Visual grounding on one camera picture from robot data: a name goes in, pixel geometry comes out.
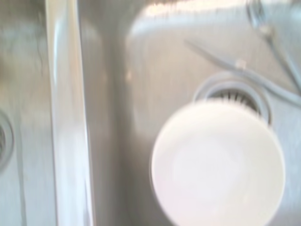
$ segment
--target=drain hole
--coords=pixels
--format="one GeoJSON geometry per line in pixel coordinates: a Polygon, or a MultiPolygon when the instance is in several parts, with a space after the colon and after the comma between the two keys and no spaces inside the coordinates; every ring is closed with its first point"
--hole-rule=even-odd
{"type": "Polygon", "coordinates": [[[13,151],[13,132],[5,114],[0,111],[0,170],[10,159],[13,151]]]}
{"type": "Polygon", "coordinates": [[[3,128],[0,127],[0,160],[4,153],[4,149],[5,149],[5,133],[4,133],[3,128]]]}
{"type": "Polygon", "coordinates": [[[221,98],[223,100],[234,101],[245,105],[253,111],[261,114],[258,105],[247,93],[238,89],[223,89],[212,93],[208,98],[221,98]]]}

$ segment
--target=sink drain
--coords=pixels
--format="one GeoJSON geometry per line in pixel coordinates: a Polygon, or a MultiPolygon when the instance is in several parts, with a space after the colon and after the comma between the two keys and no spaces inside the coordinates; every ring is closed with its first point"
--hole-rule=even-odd
{"type": "Polygon", "coordinates": [[[13,151],[13,133],[6,115],[0,112],[0,170],[2,170],[13,151]]]}
{"type": "Polygon", "coordinates": [[[258,105],[255,103],[255,101],[246,93],[244,93],[241,90],[237,89],[223,89],[221,91],[218,91],[216,93],[213,93],[211,98],[221,98],[223,100],[229,100],[234,101],[239,104],[245,105],[249,108],[251,108],[253,111],[260,113],[258,105]]]}
{"type": "Polygon", "coordinates": [[[235,74],[225,72],[213,75],[197,89],[193,100],[209,98],[218,98],[244,105],[271,124],[270,108],[263,92],[235,74]]]}

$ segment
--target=sink basin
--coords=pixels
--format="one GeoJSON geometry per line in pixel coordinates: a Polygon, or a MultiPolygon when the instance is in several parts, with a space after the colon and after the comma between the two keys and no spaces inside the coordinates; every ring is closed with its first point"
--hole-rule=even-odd
{"type": "MultiPolygon", "coordinates": [[[[301,65],[301,2],[262,2],[301,65]]],[[[156,136],[198,87],[226,70],[186,40],[243,59],[298,93],[251,26],[244,0],[0,3],[0,110],[14,134],[0,171],[4,225],[171,226],[150,183],[156,136]]],[[[261,114],[262,99],[284,151],[285,192],[270,225],[301,225],[301,108],[245,78],[226,80],[237,81],[243,85],[222,91],[246,95],[261,114]]]]}
{"type": "Polygon", "coordinates": [[[44,5],[1,1],[0,127],[8,152],[0,157],[1,225],[55,225],[50,100],[44,5]]]}
{"type": "MultiPolygon", "coordinates": [[[[200,39],[244,59],[279,86],[297,89],[252,28],[245,1],[86,2],[79,1],[79,18],[96,224],[169,226],[150,186],[156,136],[199,85],[225,70],[187,48],[185,40],[200,39]]],[[[263,3],[300,64],[300,2],[263,3]]],[[[269,92],[263,95],[287,172],[283,201],[270,225],[296,226],[301,224],[301,109],[269,92]]]]}

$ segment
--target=stainless steel sink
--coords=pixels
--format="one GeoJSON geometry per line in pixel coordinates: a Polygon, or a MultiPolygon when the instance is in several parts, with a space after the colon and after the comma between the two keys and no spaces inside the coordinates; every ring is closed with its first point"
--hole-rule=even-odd
{"type": "MultiPolygon", "coordinates": [[[[301,2],[262,2],[301,65],[301,2]]],[[[5,225],[171,226],[151,190],[154,141],[200,85],[226,70],[186,40],[243,59],[298,94],[244,0],[47,0],[46,11],[33,0],[0,4],[10,12],[0,9],[0,109],[15,137],[0,172],[5,225]]],[[[285,194],[270,225],[299,226],[301,108],[246,78],[218,82],[237,81],[264,100],[284,150],[285,194]]]]}
{"type": "Polygon", "coordinates": [[[55,225],[50,83],[44,5],[0,2],[0,225],[55,225]],[[8,147],[10,125],[13,149],[8,147]]]}

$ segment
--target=white bowl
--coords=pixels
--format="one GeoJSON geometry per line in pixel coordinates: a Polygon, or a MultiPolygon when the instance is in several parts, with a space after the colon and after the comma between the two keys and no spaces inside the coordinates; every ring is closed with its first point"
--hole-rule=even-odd
{"type": "Polygon", "coordinates": [[[155,196],[177,226],[264,226],[285,186],[276,135],[230,102],[177,111],[157,137],[150,167],[155,196]]]}

